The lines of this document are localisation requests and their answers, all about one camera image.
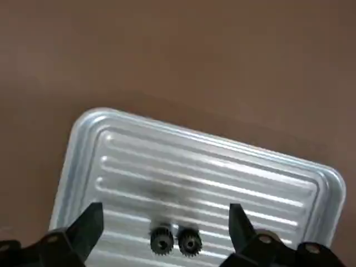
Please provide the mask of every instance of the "gear teeth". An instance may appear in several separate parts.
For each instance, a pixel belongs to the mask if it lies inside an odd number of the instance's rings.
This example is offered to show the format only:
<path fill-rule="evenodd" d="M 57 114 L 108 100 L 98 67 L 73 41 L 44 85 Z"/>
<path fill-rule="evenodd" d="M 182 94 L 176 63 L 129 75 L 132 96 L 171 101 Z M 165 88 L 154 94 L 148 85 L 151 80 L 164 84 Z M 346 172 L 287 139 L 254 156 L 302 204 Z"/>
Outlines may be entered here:
<path fill-rule="evenodd" d="M 173 235 L 166 227 L 157 227 L 151 232 L 151 249 L 157 255 L 167 255 L 173 249 Z"/>
<path fill-rule="evenodd" d="M 179 249 L 186 257 L 194 257 L 202 248 L 199 233 L 193 229 L 186 229 L 178 237 Z"/>

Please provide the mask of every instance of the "aluminum tray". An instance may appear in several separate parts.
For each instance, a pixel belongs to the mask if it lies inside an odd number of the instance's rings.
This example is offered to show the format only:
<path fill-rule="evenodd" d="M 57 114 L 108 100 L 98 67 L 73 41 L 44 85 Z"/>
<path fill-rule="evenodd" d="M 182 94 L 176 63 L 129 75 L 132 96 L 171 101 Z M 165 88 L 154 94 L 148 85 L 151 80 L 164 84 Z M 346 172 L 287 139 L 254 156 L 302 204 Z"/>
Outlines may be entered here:
<path fill-rule="evenodd" d="M 149 118 L 98 108 L 75 123 L 50 229 L 66 226 L 92 201 L 104 204 L 105 230 L 89 266 L 218 266 L 233 252 L 231 202 L 256 228 L 294 248 L 330 245 L 345 200 L 334 169 Z M 159 222 L 198 227 L 196 258 L 150 250 Z"/>

